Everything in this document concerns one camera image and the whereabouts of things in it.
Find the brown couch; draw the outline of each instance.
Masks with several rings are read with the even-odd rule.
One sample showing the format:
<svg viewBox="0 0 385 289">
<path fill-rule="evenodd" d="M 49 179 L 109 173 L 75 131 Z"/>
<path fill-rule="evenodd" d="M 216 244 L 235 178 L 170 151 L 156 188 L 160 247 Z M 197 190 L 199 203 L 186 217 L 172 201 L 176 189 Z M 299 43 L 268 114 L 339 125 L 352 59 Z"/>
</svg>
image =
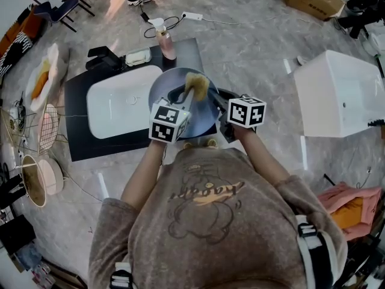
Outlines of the brown couch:
<svg viewBox="0 0 385 289">
<path fill-rule="evenodd" d="M 31 40 L 37 37 L 43 18 L 34 15 L 34 8 L 32 8 L 30 14 L 21 25 L 16 21 L 5 33 L 5 36 L 0 41 L 0 58 L 5 54 L 19 32 L 24 32 Z"/>
</svg>

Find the white power strip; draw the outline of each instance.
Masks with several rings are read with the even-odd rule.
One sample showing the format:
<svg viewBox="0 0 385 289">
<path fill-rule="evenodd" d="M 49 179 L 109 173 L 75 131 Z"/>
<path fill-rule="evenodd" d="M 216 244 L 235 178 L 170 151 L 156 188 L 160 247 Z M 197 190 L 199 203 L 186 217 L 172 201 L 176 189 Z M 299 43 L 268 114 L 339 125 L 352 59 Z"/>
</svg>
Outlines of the white power strip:
<svg viewBox="0 0 385 289">
<path fill-rule="evenodd" d="M 191 20 L 202 20 L 203 15 L 197 13 L 183 12 L 182 18 Z"/>
</svg>

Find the white plush chair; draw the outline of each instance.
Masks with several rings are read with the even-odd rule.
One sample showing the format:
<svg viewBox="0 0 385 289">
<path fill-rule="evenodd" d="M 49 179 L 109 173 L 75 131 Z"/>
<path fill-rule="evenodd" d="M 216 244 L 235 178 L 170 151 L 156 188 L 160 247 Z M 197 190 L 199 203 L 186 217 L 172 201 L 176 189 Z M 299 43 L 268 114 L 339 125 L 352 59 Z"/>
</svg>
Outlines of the white plush chair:
<svg viewBox="0 0 385 289">
<path fill-rule="evenodd" d="M 42 69 L 43 62 L 47 59 L 51 65 L 48 72 L 48 80 L 40 95 L 32 100 L 31 95 L 35 88 L 36 76 Z M 34 112 L 41 110 L 46 99 L 60 88 L 60 82 L 67 72 L 68 62 L 69 49 L 66 44 L 54 43 L 50 48 L 48 48 L 47 55 L 42 57 L 42 62 L 40 62 L 39 66 L 32 71 L 25 89 L 25 104 L 29 109 Z"/>
</svg>

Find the brown t-shirt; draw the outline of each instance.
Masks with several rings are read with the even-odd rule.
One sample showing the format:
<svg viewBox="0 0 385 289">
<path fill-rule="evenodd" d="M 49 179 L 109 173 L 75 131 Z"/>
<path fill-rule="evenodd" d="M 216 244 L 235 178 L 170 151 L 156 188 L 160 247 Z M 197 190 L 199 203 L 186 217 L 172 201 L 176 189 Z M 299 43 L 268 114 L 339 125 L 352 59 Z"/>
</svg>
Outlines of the brown t-shirt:
<svg viewBox="0 0 385 289">
<path fill-rule="evenodd" d="M 89 287 L 105 289 L 128 261 L 143 288 L 306 288 L 297 221 L 329 233 L 339 275 L 341 230 L 296 176 L 273 187 L 236 149 L 187 149 L 164 166 L 143 209 L 105 199 L 91 247 Z"/>
</svg>

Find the yellow shoe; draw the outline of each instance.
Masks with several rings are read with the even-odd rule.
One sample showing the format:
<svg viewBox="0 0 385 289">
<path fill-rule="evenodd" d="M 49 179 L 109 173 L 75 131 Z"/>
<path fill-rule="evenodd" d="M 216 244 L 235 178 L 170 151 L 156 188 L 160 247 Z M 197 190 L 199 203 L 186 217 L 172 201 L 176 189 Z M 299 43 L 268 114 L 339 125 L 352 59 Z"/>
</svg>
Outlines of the yellow shoe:
<svg viewBox="0 0 385 289">
<path fill-rule="evenodd" d="M 194 146 L 191 142 L 185 142 L 185 144 L 183 145 L 183 149 L 191 149 L 193 147 Z"/>
<path fill-rule="evenodd" d="M 215 139 L 209 139 L 204 146 L 208 148 L 217 148 L 218 143 Z"/>
</svg>

